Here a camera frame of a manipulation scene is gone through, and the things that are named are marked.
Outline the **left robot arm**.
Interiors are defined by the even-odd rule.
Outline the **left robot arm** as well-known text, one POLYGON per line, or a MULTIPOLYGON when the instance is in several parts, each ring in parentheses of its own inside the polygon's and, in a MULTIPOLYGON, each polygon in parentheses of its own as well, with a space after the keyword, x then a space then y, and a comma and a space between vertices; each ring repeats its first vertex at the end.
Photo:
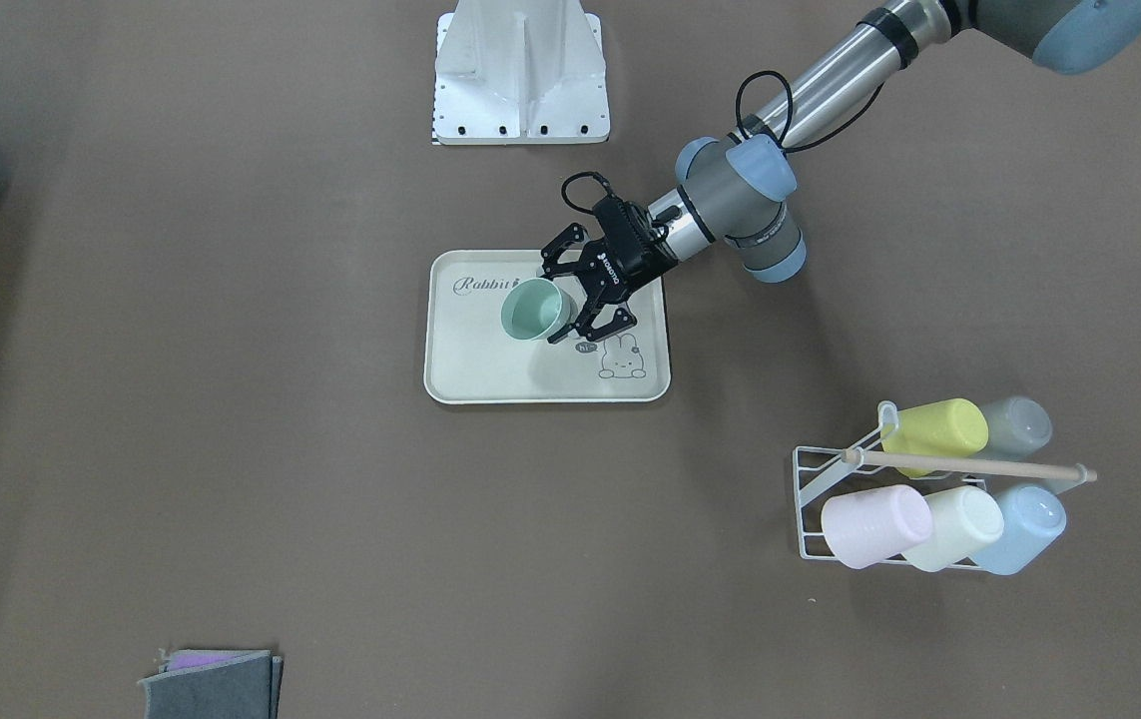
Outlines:
POLYGON ((792 278, 807 258, 788 210, 798 189, 790 157, 815 150, 869 110, 890 76, 920 52, 977 31, 1041 68, 1076 76, 1098 68, 1141 35, 1141 1, 889 1, 875 6, 798 81, 754 113, 736 111, 733 131, 689 142, 675 187, 652 202, 620 197, 596 176, 602 199, 589 209, 601 237, 570 224, 541 252, 541 281, 570 277, 578 310, 539 305, 535 336, 600 342, 637 323, 630 297, 695 255, 725 242, 763 283, 792 278))

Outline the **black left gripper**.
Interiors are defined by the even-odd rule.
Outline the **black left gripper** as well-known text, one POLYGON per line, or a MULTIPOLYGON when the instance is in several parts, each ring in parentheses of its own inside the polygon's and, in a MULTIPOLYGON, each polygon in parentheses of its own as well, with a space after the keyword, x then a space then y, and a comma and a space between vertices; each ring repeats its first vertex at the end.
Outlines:
POLYGON ((678 258, 652 227, 652 217, 633 202, 606 196, 590 210, 602 239, 586 240, 584 225, 573 223, 541 250, 539 278, 578 278, 585 292, 576 318, 547 338, 548 345, 566 340, 597 342, 628 331, 637 318, 628 300, 637 291, 675 268, 678 258))

